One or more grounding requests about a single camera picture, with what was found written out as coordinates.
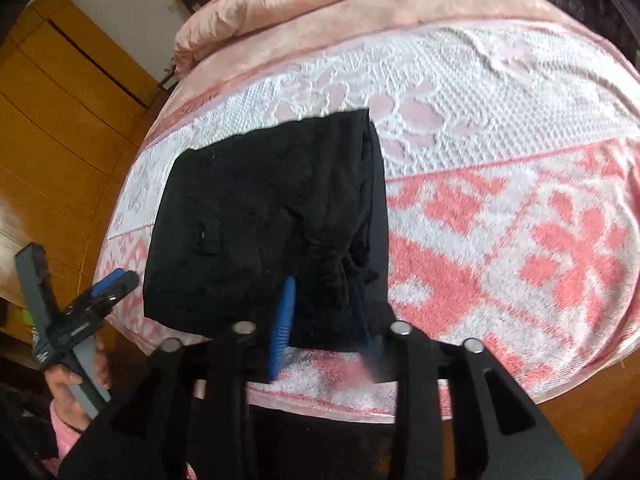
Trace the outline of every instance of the white wall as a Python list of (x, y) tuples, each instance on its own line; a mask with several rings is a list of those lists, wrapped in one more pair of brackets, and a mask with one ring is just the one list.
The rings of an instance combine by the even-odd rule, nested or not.
[(174, 37), (189, 13), (173, 0), (72, 0), (157, 80), (173, 55)]

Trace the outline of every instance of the silver screw head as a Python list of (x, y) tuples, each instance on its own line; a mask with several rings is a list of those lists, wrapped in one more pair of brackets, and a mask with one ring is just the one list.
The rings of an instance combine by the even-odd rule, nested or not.
[(160, 343), (160, 349), (163, 352), (171, 353), (178, 351), (180, 348), (182, 348), (182, 343), (175, 337), (170, 337), (169, 339), (165, 339)]
[(482, 350), (484, 350), (484, 345), (482, 344), (482, 341), (480, 341), (479, 339), (475, 339), (473, 337), (469, 339), (465, 339), (465, 342), (463, 343), (463, 345), (465, 349), (471, 352), (472, 354), (479, 354)]
[(233, 325), (233, 330), (240, 335), (249, 335), (254, 333), (255, 325), (251, 321), (238, 321)]
[(398, 335), (407, 335), (411, 332), (411, 325), (405, 321), (394, 321), (391, 324), (391, 332)]

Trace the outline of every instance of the folded black garment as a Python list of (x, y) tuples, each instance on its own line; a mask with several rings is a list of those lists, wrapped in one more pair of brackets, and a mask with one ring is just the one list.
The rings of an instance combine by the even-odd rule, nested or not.
[[(378, 202), (385, 200), (382, 171), (368, 110), (187, 150), (158, 209), (145, 316), (208, 337), (246, 319), (270, 333), (284, 280), (294, 276), (290, 344), (355, 350), (363, 333), (383, 332), (393, 316), (384, 205), (377, 208), (384, 215), (376, 222), (378, 268), (369, 258), (374, 182)], [(363, 297), (354, 293), (361, 285)]]

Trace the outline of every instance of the white and pink towel blanket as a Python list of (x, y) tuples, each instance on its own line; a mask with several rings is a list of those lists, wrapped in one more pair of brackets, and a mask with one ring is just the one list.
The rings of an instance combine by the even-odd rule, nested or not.
[[(115, 267), (144, 277), (183, 150), (369, 107), (396, 315), (438, 340), (484, 340), (536, 401), (549, 399), (640, 344), (639, 82), (583, 30), (517, 20), (417, 25), (276, 64), (147, 139), (95, 277)], [(140, 287), (109, 321), (146, 352), (170, 336), (200, 340), (145, 318)], [(390, 422), (394, 396), (394, 384), (368, 381), (356, 354), (299, 349), (276, 383), (249, 394), (363, 422)]]

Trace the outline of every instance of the bed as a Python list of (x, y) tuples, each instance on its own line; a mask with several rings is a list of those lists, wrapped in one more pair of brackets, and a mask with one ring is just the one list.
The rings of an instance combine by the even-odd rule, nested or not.
[[(183, 79), (129, 171), (95, 280), (123, 267), (142, 282), (183, 150), (369, 107), (396, 316), (482, 339), (536, 402), (640, 346), (640, 76), (615, 47), (545, 0), (336, 0), (231, 33), (210, 26), (229, 1), (178, 34)], [(142, 287), (108, 321), (146, 353), (201, 340), (145, 318)], [(445, 385), (441, 398), (448, 416)], [(394, 399), (356, 354), (301, 349), (249, 387), (253, 404), (353, 422), (392, 422)]]

